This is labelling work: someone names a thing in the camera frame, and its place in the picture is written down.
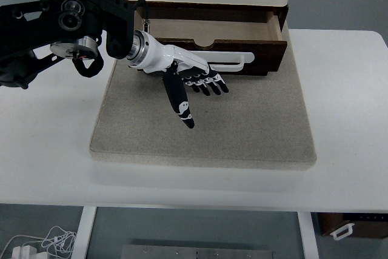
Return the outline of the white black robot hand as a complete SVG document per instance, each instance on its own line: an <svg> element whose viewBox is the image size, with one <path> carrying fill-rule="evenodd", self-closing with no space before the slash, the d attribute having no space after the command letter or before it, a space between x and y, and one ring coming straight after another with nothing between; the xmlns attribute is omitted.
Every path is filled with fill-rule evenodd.
<svg viewBox="0 0 388 259"><path fill-rule="evenodd" d="M126 59L129 67L147 74L164 73L162 81L172 109L189 129L194 128L195 122L190 113L184 83L194 92L202 92L204 95L210 95L207 87L210 87L215 95L220 95L221 92L229 93L221 75L215 70L210 70L205 59L175 45L163 45L143 31L134 32L132 48ZM195 76L184 78L183 83L176 71L168 69L174 63L178 65L178 73Z"/></svg>

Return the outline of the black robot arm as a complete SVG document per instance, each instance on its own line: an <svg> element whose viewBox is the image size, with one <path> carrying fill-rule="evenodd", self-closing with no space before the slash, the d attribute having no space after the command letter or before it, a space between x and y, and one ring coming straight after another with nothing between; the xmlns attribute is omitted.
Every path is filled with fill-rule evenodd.
<svg viewBox="0 0 388 259"><path fill-rule="evenodd" d="M39 73L71 59L81 76L91 78L103 68L106 51L126 59L131 68L160 76L174 112L193 128L186 87L205 95L228 92L224 80L198 55L158 42L149 20L135 30L134 15L145 0L38 0L1 7L1 85L27 89Z"/></svg>

